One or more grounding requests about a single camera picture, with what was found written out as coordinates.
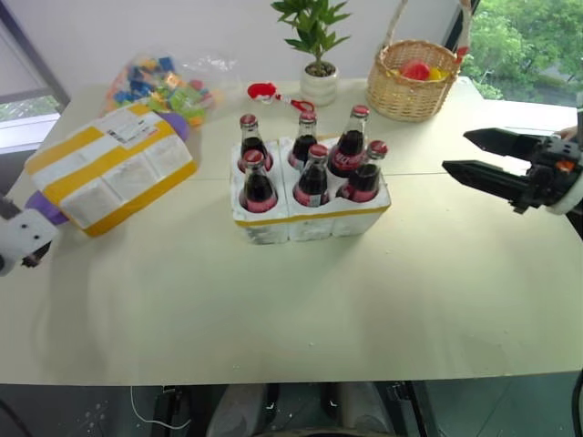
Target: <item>red bottle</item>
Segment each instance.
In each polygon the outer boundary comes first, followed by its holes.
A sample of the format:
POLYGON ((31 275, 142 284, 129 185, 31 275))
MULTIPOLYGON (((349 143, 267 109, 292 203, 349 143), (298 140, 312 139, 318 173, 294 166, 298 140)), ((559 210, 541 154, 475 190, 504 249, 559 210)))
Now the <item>red bottle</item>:
POLYGON ((364 124, 370 110, 365 105, 356 105, 350 115, 346 129, 332 148, 328 169, 336 176, 348 178, 361 164, 364 152, 364 124))
POLYGON ((302 171, 308 162, 308 150, 318 143, 316 140, 316 113, 304 111, 300 114, 300 129, 288 156, 288 162, 298 171, 302 171))
POLYGON ((381 169, 377 163, 383 159, 388 147, 381 140, 372 141, 366 149, 363 163, 348 177, 348 181, 338 189, 336 197, 348 198, 364 203, 373 200, 379 192, 381 169))
POLYGON ((293 188, 293 196, 301 205, 317 208, 329 200, 328 179, 324 167, 328 149, 322 144, 314 144, 310 147, 308 156, 308 164, 293 188))
POLYGON ((245 114, 240 118, 239 122, 241 130, 239 170, 245 171, 245 162, 243 161, 245 153, 248 150, 259 150, 265 160, 265 169, 269 171, 273 165, 273 158, 267 151, 265 144, 263 144, 261 135, 259 135, 257 118, 253 114, 245 114))
POLYGON ((263 154, 251 149, 245 152, 245 186, 239 196, 242 207, 249 212, 266 212, 277 204, 277 192, 265 173, 263 154))

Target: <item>trees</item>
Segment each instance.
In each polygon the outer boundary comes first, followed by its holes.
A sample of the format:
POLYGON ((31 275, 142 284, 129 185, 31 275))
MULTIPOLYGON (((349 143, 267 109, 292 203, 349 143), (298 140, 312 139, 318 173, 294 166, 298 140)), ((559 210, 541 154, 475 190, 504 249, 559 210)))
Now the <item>trees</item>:
POLYGON ((574 102, 583 80, 582 24, 581 0, 482 0, 462 73, 486 98, 557 103, 548 100, 562 94, 563 103, 574 102), (541 76, 550 67, 570 82, 541 76))

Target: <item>green plant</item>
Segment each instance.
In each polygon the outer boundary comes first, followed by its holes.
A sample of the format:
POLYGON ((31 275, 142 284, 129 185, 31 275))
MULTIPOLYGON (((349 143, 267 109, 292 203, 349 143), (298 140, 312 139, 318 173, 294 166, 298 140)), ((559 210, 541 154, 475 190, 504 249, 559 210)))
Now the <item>green plant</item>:
POLYGON ((274 2, 271 7, 281 13, 280 19, 293 27, 299 39, 286 39, 295 50, 309 53, 316 60, 308 69, 313 76, 328 76, 333 73, 332 64, 322 61, 322 56, 339 45, 349 36, 337 37, 336 32, 329 32, 328 26, 348 18, 351 14, 340 14, 346 5, 329 5, 328 0, 283 0, 274 2))

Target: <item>table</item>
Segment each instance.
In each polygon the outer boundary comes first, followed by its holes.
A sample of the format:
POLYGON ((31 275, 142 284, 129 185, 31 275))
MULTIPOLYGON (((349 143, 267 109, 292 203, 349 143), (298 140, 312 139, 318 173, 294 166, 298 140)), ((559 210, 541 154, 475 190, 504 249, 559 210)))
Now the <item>table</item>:
MULTIPOLYGON (((342 129, 351 104, 364 101, 362 80, 341 89, 337 106, 319 111, 321 133, 342 129)), ((94 117, 102 90, 75 97, 47 143, 94 117)), ((459 137, 510 126, 515 110, 492 105, 462 80, 429 122, 373 114, 370 136, 391 147, 383 171, 394 205, 359 237, 258 247, 232 223, 226 156, 244 111, 258 115, 266 138, 294 135, 297 112, 233 103, 189 142, 202 156, 194 177, 100 238, 65 225, 41 266, 0 280, 0 382, 429 380, 578 369, 583 245, 574 229, 542 210, 513 214, 441 169, 443 159, 500 161, 459 137)), ((553 108, 542 109, 552 123, 553 108)), ((557 128, 569 124, 562 118, 557 128)), ((23 204, 32 190, 24 175, 11 195, 23 204)))

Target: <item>red bottle cap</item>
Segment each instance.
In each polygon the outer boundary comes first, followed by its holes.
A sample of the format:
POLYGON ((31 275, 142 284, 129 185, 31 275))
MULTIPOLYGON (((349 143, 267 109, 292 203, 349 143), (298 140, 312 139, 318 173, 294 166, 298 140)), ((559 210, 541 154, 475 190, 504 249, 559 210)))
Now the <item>red bottle cap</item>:
POLYGON ((245 161, 246 164, 259 164, 263 161, 263 154, 255 149, 247 150, 245 155, 243 155, 243 161, 245 161))
POLYGON ((315 158, 326 158, 326 156, 328 155, 328 149, 326 148, 326 146, 323 146, 322 144, 314 144, 313 146, 310 147, 308 153, 314 156, 315 158))
POLYGON ((368 148, 370 148, 371 151, 379 157, 384 157, 386 153, 389 151, 389 147, 386 145, 384 141, 380 139, 371 141, 371 143, 368 145, 368 148))
POLYGON ((253 114, 245 114, 239 120, 241 126, 249 126, 257 123, 257 118, 253 114))
POLYGON ((366 105, 355 105, 353 106, 353 114, 358 117, 368 117, 371 110, 366 105))
POLYGON ((316 121, 316 113, 312 111, 303 111, 300 114, 300 120, 313 123, 314 121, 316 121))

